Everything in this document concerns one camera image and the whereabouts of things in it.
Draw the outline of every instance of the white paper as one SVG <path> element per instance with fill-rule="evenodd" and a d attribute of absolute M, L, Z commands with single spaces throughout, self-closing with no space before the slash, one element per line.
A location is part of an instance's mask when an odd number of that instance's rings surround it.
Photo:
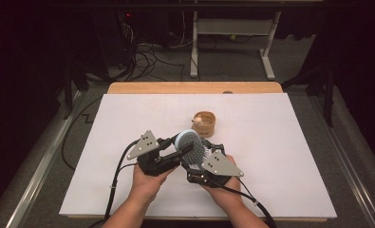
<path fill-rule="evenodd" d="M 242 178 L 274 218 L 336 218 L 327 189 L 309 151 L 287 94 L 106 94 L 69 185 L 60 214 L 103 215 L 111 182 L 125 147 L 148 129 L 170 138 L 191 128 L 194 114 L 211 111 L 216 131 L 245 173 Z M 170 146 L 163 154 L 175 152 Z M 124 160 L 123 164 L 136 160 Z M 112 213 L 126 199 L 132 167 L 119 174 Z M 245 199 L 258 216 L 262 212 Z M 161 187 L 146 216 L 226 217 L 179 167 Z"/>

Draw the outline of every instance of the human hand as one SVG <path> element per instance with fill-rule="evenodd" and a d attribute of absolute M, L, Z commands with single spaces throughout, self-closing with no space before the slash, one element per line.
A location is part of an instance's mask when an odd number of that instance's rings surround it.
<path fill-rule="evenodd" d="M 161 185 L 166 181 L 167 176 L 172 173 L 174 169 L 168 170 L 157 177 L 145 175 L 140 166 L 134 166 L 133 184 L 128 195 L 129 200 L 148 206 L 156 197 Z"/>
<path fill-rule="evenodd" d="M 233 164 L 235 164 L 232 156 L 227 155 L 226 157 Z M 240 182 L 235 177 L 231 177 L 225 186 L 240 192 Z M 227 209 L 235 209 L 236 207 L 244 206 L 243 199 L 238 194 L 226 191 L 222 188 L 212 188 L 204 185 L 201 185 L 201 187 L 203 187 L 211 195 L 214 202 L 224 211 Z"/>

